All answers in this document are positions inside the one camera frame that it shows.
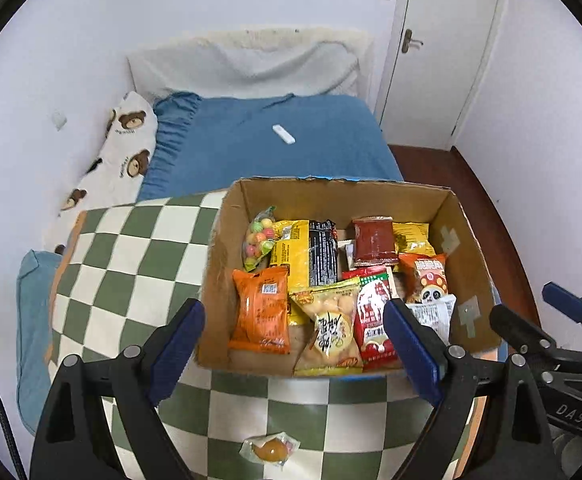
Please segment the white remote control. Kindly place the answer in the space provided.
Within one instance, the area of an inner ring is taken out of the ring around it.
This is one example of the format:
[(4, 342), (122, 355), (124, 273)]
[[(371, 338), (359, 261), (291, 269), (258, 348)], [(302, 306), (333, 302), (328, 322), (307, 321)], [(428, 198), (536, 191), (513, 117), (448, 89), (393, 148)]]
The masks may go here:
[(292, 145), (297, 142), (295, 137), (286, 128), (283, 128), (282, 125), (273, 125), (271, 128), (285, 144)]

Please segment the dark red snack packet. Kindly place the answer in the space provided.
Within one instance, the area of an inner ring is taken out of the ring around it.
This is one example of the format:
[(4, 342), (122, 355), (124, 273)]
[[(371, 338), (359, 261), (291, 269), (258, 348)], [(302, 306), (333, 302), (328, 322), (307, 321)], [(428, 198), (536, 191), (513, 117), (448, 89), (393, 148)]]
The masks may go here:
[(364, 217), (352, 220), (355, 266), (393, 266), (398, 252), (391, 217)]

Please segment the white door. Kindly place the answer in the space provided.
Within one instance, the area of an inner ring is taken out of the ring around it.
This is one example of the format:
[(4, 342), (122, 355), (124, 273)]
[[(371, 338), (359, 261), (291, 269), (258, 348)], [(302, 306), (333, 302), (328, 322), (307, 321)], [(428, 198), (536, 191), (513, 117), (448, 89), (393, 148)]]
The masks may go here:
[[(376, 114), (387, 143), (448, 150), (488, 58), (498, 0), (397, 0)], [(420, 49), (402, 54), (407, 28)]]

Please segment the orange snack packet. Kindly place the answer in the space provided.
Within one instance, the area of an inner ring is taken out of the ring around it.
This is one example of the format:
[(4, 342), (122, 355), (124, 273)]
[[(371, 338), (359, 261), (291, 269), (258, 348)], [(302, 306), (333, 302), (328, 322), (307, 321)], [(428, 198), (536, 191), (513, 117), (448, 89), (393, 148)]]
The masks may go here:
[(261, 272), (233, 270), (239, 309), (231, 350), (289, 354), (288, 270), (272, 266)]

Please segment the orange panda snack bag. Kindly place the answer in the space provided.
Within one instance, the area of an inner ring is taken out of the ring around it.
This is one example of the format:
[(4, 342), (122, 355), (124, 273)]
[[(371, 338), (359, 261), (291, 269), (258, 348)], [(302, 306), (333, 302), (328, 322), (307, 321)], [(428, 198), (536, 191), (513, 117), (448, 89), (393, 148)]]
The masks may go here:
[(408, 302), (429, 304), (449, 294), (446, 255), (399, 254), (399, 267), (405, 274)]

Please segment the green white checkered mat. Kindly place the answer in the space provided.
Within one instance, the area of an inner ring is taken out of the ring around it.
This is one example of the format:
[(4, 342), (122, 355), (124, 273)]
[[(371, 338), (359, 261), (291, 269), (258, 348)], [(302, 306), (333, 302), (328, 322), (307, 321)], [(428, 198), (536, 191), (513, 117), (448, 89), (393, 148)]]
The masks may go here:
[[(488, 325), (495, 297), (486, 262), (453, 192), (395, 182), (252, 179), (224, 191), (83, 214), (52, 287), (50, 363), (73, 353), (86, 361), (114, 358), (145, 342), (186, 299), (200, 298), (206, 324), (199, 351), (157, 408), (196, 477), (390, 478), (430, 414), (403, 373), (295, 376), (311, 324), (291, 327), (286, 356), (227, 346), (242, 237), (270, 206), (283, 220), (331, 220), (341, 237), (359, 217), (428, 223), (457, 298), (451, 341), (473, 353), (497, 346)], [(282, 468), (239, 455), (245, 439), (282, 431), (301, 442)]]

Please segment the white quilted pillow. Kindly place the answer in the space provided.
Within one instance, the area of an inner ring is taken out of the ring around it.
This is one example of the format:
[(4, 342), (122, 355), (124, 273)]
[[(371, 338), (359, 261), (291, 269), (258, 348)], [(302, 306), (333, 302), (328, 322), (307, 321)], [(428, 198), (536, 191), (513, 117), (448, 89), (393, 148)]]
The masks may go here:
[(188, 91), (203, 98), (266, 99), (341, 94), (368, 99), (373, 39), (328, 27), (209, 32), (128, 55), (148, 101)]

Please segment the colorful candy ball bag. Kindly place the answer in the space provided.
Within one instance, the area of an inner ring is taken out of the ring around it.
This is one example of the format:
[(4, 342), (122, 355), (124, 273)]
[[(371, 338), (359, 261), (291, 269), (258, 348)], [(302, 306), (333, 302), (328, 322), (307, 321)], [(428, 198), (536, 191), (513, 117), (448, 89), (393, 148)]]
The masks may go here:
[(247, 272), (254, 271), (273, 250), (276, 232), (275, 207), (259, 212), (250, 222), (242, 243), (242, 264)]

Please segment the red spicy strip packet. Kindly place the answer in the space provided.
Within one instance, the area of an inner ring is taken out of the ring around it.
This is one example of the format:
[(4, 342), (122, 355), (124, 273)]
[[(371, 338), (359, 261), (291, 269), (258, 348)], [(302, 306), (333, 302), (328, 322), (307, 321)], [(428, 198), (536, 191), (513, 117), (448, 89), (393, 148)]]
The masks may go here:
[(392, 270), (387, 266), (365, 266), (344, 271), (342, 278), (359, 280), (354, 336), (364, 370), (393, 365), (398, 361), (397, 353), (383, 323), (385, 304), (397, 296)]

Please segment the bear print pillow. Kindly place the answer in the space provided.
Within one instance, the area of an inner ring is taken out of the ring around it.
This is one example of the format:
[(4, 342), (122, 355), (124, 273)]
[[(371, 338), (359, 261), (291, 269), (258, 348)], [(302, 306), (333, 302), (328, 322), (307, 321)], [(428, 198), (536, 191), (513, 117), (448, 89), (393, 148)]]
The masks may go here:
[(157, 140), (157, 116), (138, 93), (125, 94), (113, 108), (105, 141), (92, 166), (68, 194), (45, 237), (54, 252), (67, 244), (80, 212), (136, 202)]

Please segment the yellow black snack bag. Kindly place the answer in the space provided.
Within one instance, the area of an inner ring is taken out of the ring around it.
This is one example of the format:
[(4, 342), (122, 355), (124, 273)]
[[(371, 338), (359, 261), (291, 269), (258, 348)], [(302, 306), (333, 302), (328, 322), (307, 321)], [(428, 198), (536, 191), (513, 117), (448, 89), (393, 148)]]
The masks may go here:
[(338, 281), (338, 233), (331, 220), (281, 220), (270, 266), (288, 269), (288, 290), (296, 292)]

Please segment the white chocolate wafer packet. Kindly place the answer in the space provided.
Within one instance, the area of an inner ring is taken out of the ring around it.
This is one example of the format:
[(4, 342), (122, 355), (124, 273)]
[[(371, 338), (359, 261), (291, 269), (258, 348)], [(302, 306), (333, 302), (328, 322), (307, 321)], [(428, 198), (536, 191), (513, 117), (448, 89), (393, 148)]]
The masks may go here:
[(338, 269), (340, 274), (352, 271), (356, 268), (354, 250), (355, 240), (338, 241)]

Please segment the white green snack bag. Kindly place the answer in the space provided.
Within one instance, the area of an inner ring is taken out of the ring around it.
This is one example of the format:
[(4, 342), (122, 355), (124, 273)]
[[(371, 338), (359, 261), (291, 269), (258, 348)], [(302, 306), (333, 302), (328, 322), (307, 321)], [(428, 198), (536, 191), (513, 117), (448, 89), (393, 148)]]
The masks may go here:
[(452, 314), (457, 298), (453, 294), (443, 296), (428, 304), (407, 304), (413, 315), (423, 326), (434, 330), (437, 336), (448, 346)]

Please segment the blue bed sheet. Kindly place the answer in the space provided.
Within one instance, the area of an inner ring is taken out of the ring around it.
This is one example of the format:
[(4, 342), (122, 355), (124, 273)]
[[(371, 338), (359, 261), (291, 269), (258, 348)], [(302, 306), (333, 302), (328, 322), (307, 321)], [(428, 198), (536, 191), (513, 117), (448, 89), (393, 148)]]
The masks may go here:
[[(395, 159), (366, 104), (351, 96), (203, 99), (178, 92), (150, 104), (157, 144), (136, 202), (224, 191), (242, 180), (402, 180)], [(282, 125), (297, 142), (285, 144)], [(17, 280), (19, 308), (18, 408), (35, 429), (58, 366), (52, 366), (52, 287), (64, 252), (29, 252)]]

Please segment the pale yellow puff bag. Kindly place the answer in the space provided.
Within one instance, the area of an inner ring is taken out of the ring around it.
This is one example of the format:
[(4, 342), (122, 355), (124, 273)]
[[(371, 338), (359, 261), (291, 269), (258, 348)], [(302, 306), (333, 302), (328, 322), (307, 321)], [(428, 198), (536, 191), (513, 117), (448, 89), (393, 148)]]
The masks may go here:
[(300, 353), (295, 376), (359, 374), (364, 363), (355, 339), (359, 278), (293, 292), (291, 301), (314, 323), (312, 337)]

